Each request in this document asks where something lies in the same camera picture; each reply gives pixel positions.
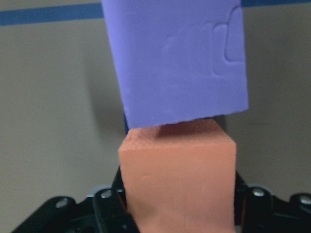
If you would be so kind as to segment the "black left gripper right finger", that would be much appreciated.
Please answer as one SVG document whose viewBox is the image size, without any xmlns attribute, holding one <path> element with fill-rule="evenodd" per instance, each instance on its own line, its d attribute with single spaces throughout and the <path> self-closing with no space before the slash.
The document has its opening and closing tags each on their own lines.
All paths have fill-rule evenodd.
<svg viewBox="0 0 311 233">
<path fill-rule="evenodd" d="M 235 173 L 234 221 L 241 233 L 276 233 L 276 197 L 268 189 L 249 186 Z"/>
</svg>

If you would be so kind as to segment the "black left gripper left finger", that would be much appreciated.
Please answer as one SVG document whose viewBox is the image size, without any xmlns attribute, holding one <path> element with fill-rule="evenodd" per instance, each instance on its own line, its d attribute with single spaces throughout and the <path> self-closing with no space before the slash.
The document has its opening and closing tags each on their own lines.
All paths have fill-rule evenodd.
<svg viewBox="0 0 311 233">
<path fill-rule="evenodd" d="M 96 192 L 93 209 L 100 233 L 138 233 L 139 229 L 127 211 L 126 194 L 118 169 L 111 187 Z"/>
</svg>

